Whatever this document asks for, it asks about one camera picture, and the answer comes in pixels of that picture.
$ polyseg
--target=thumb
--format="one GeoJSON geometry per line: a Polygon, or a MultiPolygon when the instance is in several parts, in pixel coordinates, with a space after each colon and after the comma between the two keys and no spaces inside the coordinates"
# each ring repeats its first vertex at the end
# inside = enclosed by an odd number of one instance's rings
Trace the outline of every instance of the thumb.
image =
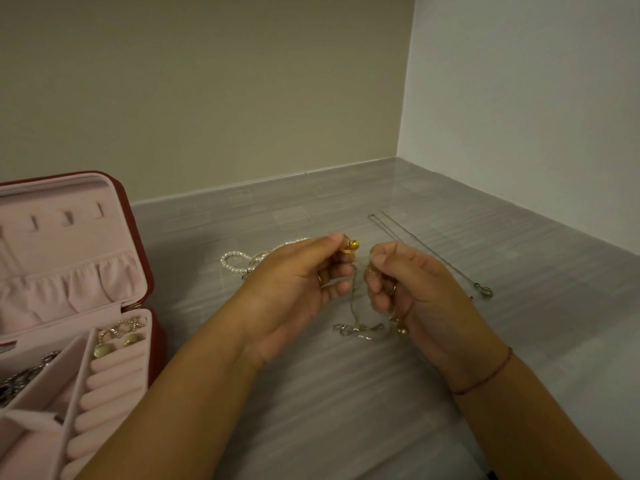
{"type": "Polygon", "coordinates": [[[330,258],[339,249],[346,246],[346,238],[341,232],[334,232],[313,240],[300,247],[292,254],[292,258],[301,264],[305,272],[315,270],[325,259],[330,258]]]}
{"type": "Polygon", "coordinates": [[[429,276],[411,259],[395,254],[377,254],[371,258],[373,266],[402,283],[414,298],[424,295],[429,276]]]}

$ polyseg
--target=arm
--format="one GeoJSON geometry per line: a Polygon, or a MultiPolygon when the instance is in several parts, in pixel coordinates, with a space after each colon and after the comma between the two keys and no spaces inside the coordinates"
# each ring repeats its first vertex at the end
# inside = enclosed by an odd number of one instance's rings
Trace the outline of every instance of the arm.
{"type": "Polygon", "coordinates": [[[500,480],[618,478],[533,371],[517,356],[507,359],[507,345],[442,263],[398,242],[373,247],[371,263],[372,306],[407,325],[500,480]],[[397,280],[393,299],[383,273],[397,280]]]}
{"type": "Polygon", "coordinates": [[[181,348],[78,480],[209,480],[260,368],[348,293],[343,234],[272,252],[181,348]]]}

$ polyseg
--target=jewelry box hinge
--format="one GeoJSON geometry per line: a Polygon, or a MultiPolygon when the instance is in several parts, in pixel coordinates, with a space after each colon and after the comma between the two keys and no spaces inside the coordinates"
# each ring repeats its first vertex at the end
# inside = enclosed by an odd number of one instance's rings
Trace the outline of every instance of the jewelry box hinge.
{"type": "Polygon", "coordinates": [[[137,302],[132,303],[132,304],[127,305],[127,306],[123,306],[122,307],[122,313],[130,312],[132,310],[137,310],[139,308],[142,308],[142,302],[141,301],[137,301],[137,302]]]}

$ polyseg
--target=open jewelry case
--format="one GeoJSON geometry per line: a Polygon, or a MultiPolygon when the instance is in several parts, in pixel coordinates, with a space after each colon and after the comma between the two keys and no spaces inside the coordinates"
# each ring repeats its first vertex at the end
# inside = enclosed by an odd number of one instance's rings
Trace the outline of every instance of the open jewelry case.
{"type": "Polygon", "coordinates": [[[76,476],[164,367],[124,192],[75,173],[0,185],[0,480],[76,476]]]}

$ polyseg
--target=beaded bracelet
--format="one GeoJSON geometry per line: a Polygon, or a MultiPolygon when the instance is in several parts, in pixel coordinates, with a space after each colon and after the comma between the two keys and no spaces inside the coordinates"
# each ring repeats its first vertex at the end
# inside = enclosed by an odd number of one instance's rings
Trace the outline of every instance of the beaded bracelet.
{"type": "Polygon", "coordinates": [[[487,384],[487,382],[489,382],[491,379],[493,379],[498,374],[500,374],[500,371],[503,370],[506,367],[508,362],[511,360],[512,356],[513,356],[513,349],[511,347],[509,347],[509,354],[507,355],[507,358],[504,360],[504,362],[502,364],[500,364],[500,367],[498,367],[489,377],[487,377],[486,379],[481,380],[480,382],[478,382],[476,384],[473,384],[473,386],[471,386],[471,387],[467,387],[466,389],[462,389],[461,391],[451,391],[451,393],[453,395],[465,395],[469,391],[472,391],[473,389],[475,389],[477,387],[480,387],[480,386],[482,386],[484,384],[487,384]]]}

